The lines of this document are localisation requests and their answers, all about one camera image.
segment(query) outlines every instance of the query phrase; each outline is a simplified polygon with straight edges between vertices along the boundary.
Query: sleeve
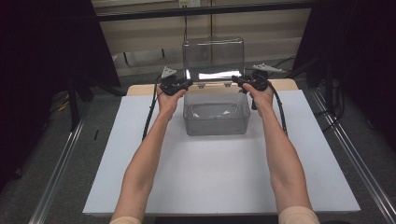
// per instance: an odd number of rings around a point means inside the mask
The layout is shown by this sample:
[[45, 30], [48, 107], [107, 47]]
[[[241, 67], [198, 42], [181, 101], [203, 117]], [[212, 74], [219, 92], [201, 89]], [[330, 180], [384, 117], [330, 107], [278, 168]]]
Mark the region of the sleeve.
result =
[[286, 208], [279, 215], [279, 224], [319, 224], [317, 215], [309, 209], [301, 206]]
[[139, 219], [135, 217], [118, 217], [114, 219], [110, 224], [142, 224]]

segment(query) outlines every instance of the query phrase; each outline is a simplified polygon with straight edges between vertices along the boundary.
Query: person's left arm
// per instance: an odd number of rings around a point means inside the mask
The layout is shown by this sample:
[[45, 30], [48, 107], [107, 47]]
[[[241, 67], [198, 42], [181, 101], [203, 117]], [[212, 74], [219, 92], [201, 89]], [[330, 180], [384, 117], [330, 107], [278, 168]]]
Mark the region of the person's left arm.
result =
[[143, 222], [166, 128], [177, 108], [177, 100], [185, 92], [179, 91], [173, 96], [159, 94], [160, 112], [125, 171], [119, 201], [111, 220], [118, 217], [135, 217]]

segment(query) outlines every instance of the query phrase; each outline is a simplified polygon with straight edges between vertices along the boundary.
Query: white table surface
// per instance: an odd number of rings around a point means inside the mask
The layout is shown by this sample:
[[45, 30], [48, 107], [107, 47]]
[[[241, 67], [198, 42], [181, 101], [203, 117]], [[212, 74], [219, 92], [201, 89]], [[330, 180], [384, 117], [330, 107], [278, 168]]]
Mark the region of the white table surface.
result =
[[[354, 212], [360, 207], [301, 91], [280, 91], [289, 137], [302, 161], [316, 212]], [[124, 171], [140, 145], [152, 96], [122, 98], [106, 151], [83, 213], [110, 216]], [[154, 111], [155, 120], [158, 106]], [[274, 109], [278, 114], [277, 104]], [[246, 134], [188, 136], [183, 99], [163, 142], [150, 216], [275, 214], [262, 122], [252, 111]]]

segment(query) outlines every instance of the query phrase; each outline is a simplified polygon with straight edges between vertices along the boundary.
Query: forearm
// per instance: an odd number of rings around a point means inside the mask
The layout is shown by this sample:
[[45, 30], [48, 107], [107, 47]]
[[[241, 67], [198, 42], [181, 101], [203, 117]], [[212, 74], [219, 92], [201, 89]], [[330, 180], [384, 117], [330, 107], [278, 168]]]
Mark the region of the forearm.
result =
[[138, 187], [150, 187], [157, 171], [168, 119], [157, 117], [148, 135], [137, 149], [124, 179], [131, 179]]
[[125, 171], [119, 202], [112, 219], [132, 216], [143, 221], [168, 121], [169, 118], [160, 114], [134, 154]]
[[264, 106], [261, 110], [277, 211], [280, 213], [294, 205], [311, 208], [306, 192], [304, 169], [293, 144], [283, 132], [273, 108]]

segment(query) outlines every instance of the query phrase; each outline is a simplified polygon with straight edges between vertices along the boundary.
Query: person's right arm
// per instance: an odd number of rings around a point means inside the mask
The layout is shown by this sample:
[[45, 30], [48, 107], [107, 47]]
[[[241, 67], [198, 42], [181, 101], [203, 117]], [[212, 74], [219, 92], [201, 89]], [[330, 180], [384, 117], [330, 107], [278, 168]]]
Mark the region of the person's right arm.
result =
[[244, 88], [250, 92], [256, 103], [264, 128], [267, 161], [271, 185], [276, 196], [276, 209], [279, 214], [286, 208], [302, 206], [312, 210], [306, 189], [304, 169], [297, 152], [283, 132], [272, 107], [273, 93], [256, 91], [248, 84]]

